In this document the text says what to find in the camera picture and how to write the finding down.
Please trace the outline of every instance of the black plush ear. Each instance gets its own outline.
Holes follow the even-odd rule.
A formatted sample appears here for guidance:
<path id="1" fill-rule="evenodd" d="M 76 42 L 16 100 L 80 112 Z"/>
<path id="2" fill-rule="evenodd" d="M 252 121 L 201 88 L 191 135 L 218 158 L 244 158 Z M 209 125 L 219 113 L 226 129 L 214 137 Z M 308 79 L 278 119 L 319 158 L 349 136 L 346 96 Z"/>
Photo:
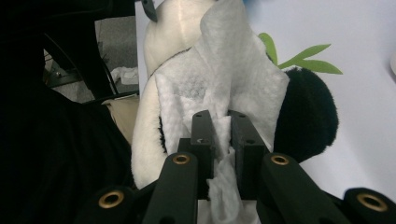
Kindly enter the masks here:
<path id="1" fill-rule="evenodd" d="M 286 74 L 290 83 L 277 120 L 274 152 L 301 162 L 332 144 L 337 111 L 329 89 L 315 73 L 293 68 Z"/>

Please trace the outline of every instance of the plush toy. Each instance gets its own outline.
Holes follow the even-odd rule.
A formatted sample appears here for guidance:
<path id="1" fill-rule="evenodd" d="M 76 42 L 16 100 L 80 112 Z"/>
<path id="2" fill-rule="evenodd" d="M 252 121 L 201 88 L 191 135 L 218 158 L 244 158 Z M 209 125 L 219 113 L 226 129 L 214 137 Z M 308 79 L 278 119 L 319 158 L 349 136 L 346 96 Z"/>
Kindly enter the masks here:
<path id="1" fill-rule="evenodd" d="M 218 162 L 199 222 L 256 223 L 254 206 L 240 201 L 234 182 L 228 109 L 247 114 L 270 150 L 304 161 L 336 136 L 332 96 L 312 71 L 284 72 L 268 58 L 273 54 L 251 31 L 240 0 L 165 0 L 157 15 L 145 43 L 150 78 L 134 127 L 134 181 L 143 188 L 157 179 L 178 139 L 191 134 L 191 116 L 208 109 Z"/>

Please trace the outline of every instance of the green leaf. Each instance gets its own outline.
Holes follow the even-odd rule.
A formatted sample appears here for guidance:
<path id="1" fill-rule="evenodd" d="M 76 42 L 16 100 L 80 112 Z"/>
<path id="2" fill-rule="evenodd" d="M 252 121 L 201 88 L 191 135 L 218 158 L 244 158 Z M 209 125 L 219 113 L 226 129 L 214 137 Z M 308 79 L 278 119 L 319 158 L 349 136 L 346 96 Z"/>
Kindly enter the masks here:
<path id="1" fill-rule="evenodd" d="M 343 72 L 341 72 L 340 69 L 336 68 L 334 65 L 318 60 L 301 60 L 297 62 L 295 65 L 309 69 L 313 72 L 339 74 L 339 75 L 343 74 Z"/>
<path id="2" fill-rule="evenodd" d="M 297 64 L 297 62 L 306 59 L 308 57 L 314 56 L 320 52 L 322 52 L 323 50 L 325 50 L 326 48 L 328 48 L 331 44 L 327 44 L 327 45 L 315 45 L 312 46 L 311 48 L 305 49 L 303 51 L 301 51 L 299 54 L 297 54 L 296 56 L 292 57 L 290 60 L 288 60 L 285 63 L 282 63 L 279 65 L 280 69 L 283 68 L 287 68 L 290 67 L 292 65 Z"/>
<path id="3" fill-rule="evenodd" d="M 277 65 L 276 47 L 273 38 L 267 33 L 259 34 L 259 38 L 262 40 L 265 47 L 267 48 L 267 54 L 270 57 L 271 61 L 275 65 Z"/>

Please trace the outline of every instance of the black fabric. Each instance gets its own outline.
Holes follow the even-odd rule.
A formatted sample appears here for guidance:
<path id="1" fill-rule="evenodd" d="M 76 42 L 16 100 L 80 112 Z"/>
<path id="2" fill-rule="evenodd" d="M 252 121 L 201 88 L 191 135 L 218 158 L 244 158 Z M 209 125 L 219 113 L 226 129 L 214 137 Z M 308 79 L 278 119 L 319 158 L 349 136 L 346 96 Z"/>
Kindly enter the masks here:
<path id="1" fill-rule="evenodd" d="M 130 147 L 108 110 L 41 81 L 39 39 L 0 45 L 1 223 L 72 223 L 97 190 L 133 184 Z"/>
<path id="2" fill-rule="evenodd" d="M 286 74 L 290 83 L 276 124 L 274 152 L 301 162 L 332 144 L 338 116 L 332 94 L 315 73 L 294 68 Z"/>

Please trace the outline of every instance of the white backdrop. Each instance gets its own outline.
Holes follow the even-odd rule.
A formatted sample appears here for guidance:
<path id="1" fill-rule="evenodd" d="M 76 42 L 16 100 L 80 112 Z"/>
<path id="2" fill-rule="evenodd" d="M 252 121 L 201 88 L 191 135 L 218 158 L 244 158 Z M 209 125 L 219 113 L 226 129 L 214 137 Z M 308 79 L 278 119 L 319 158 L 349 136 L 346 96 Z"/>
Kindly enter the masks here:
<path id="1" fill-rule="evenodd" d="M 303 162 L 304 169 L 337 197 L 366 187 L 396 202 L 396 76 L 389 66 L 396 51 L 396 1 L 247 0 L 246 7 L 252 29 L 275 40 L 279 63 L 308 47 L 332 44 L 313 59 L 344 73 L 318 74 L 333 94 L 340 127 L 333 146 Z M 141 91 L 148 21 L 137 2 Z"/>

